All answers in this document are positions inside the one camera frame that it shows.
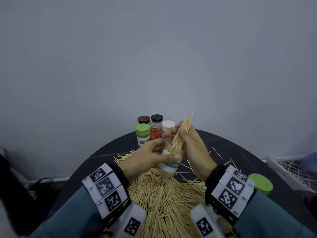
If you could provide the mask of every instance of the round table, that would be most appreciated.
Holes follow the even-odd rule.
[[[238,170],[241,169],[243,174],[248,176],[252,173],[258,173],[267,177],[273,184],[273,190],[268,197],[286,210],[296,220],[317,234],[317,222],[312,214],[296,193],[271,168],[256,156],[229,140],[205,131],[197,130],[197,132],[205,142],[208,151],[210,151],[210,156],[217,164],[225,164],[232,159]],[[136,133],[132,132],[111,141],[96,151],[81,164],[69,178],[53,204],[49,212],[49,217],[61,208],[61,206],[82,186],[81,181],[85,177],[90,175],[103,163],[114,163],[113,156],[116,157],[118,154],[125,154],[130,150],[136,150],[137,148]],[[217,155],[213,148],[219,153],[223,160]],[[182,164],[189,167],[186,158],[182,160]],[[179,166],[178,171],[189,171],[189,173],[182,174],[187,180],[196,179],[196,176],[192,171],[182,165]],[[175,175],[174,177],[178,181],[183,182],[180,175]]]

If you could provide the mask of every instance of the green cap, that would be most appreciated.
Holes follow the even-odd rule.
[[[150,126],[146,123],[138,124],[135,127],[138,136],[147,136],[150,133]]]
[[[264,195],[267,196],[272,191],[273,184],[268,180],[268,178],[260,174],[251,174],[249,175],[249,178],[254,181],[254,188]]]

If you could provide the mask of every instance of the blue-gray sleeve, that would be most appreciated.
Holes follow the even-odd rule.
[[[316,238],[280,206],[256,192],[233,227],[237,238]]]
[[[44,221],[29,238],[82,237],[103,227],[101,216],[84,187],[49,219]]]

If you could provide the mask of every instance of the white lid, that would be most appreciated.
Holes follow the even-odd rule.
[[[165,120],[162,122],[162,129],[170,129],[170,128],[173,128],[175,127],[176,124],[175,122],[171,121],[171,120]]]

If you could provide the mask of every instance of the hand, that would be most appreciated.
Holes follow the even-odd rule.
[[[177,127],[169,129],[164,137],[173,137],[179,130],[180,137],[184,140],[185,147],[188,156],[188,160],[191,163],[191,167],[198,178],[202,181],[206,181],[208,176],[217,166],[217,164],[209,156],[206,145],[200,138],[196,129],[191,125],[188,133],[184,127],[181,127],[183,122],[180,122]]]
[[[162,138],[148,141],[130,157],[118,164],[130,183],[150,168],[155,168],[159,163],[172,163],[180,160],[180,155],[158,155],[153,153],[163,150],[166,143],[167,140]]]

